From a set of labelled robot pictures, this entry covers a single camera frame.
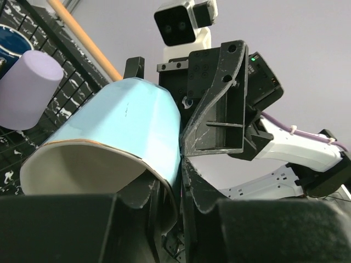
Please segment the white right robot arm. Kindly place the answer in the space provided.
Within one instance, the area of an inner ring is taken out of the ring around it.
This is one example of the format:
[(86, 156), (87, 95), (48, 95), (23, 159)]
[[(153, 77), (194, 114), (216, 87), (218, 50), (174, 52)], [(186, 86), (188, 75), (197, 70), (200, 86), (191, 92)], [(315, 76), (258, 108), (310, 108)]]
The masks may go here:
[(349, 180), (350, 154), (327, 130), (306, 133), (266, 114), (284, 91), (244, 41), (186, 52), (157, 70), (180, 111), (181, 158), (227, 154), (285, 162), (260, 179), (223, 189), (226, 197), (323, 198)]

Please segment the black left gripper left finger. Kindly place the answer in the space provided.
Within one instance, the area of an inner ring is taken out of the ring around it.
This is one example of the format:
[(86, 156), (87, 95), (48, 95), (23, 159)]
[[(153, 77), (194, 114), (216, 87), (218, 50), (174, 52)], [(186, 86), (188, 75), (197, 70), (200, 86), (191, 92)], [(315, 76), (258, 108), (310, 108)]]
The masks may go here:
[(114, 194), (1, 197), (1, 262), (159, 262), (176, 214), (144, 173)]

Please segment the light blue ceramic mug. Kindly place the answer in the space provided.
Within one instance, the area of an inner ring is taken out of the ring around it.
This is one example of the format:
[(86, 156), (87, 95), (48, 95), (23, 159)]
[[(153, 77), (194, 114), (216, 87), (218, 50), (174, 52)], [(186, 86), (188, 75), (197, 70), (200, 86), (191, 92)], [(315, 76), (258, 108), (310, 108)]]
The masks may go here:
[(21, 166), (26, 195), (116, 193), (144, 172), (166, 190), (162, 232), (176, 223), (180, 113), (165, 88), (133, 77), (103, 87)]

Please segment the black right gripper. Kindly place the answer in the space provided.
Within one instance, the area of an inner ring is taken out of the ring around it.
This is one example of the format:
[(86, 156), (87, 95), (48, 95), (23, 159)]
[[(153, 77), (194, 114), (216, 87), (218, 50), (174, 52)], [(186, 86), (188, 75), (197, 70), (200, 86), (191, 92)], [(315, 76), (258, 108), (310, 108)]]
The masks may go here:
[[(145, 59), (128, 58), (123, 78), (144, 79)], [(279, 100), (284, 90), (258, 52), (248, 55), (243, 40), (193, 52), (158, 64), (159, 84), (176, 103), (187, 97), (197, 104), (182, 136), (185, 158), (244, 151), (246, 123)]]

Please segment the lavender plastic cup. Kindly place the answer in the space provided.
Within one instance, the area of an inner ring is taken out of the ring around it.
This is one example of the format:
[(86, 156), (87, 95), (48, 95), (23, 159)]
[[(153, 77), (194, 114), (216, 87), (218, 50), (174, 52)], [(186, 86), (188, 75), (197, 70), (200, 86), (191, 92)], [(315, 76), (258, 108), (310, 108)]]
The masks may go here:
[(63, 79), (61, 65), (50, 55), (26, 51), (1, 78), (1, 127), (33, 128)]

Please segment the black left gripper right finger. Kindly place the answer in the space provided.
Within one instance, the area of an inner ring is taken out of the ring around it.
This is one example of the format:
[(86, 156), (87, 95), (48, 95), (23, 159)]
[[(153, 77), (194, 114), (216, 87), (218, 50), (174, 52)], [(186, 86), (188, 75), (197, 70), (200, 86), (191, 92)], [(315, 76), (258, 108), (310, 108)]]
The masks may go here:
[(324, 201), (235, 201), (182, 161), (187, 262), (350, 262), (350, 217)]

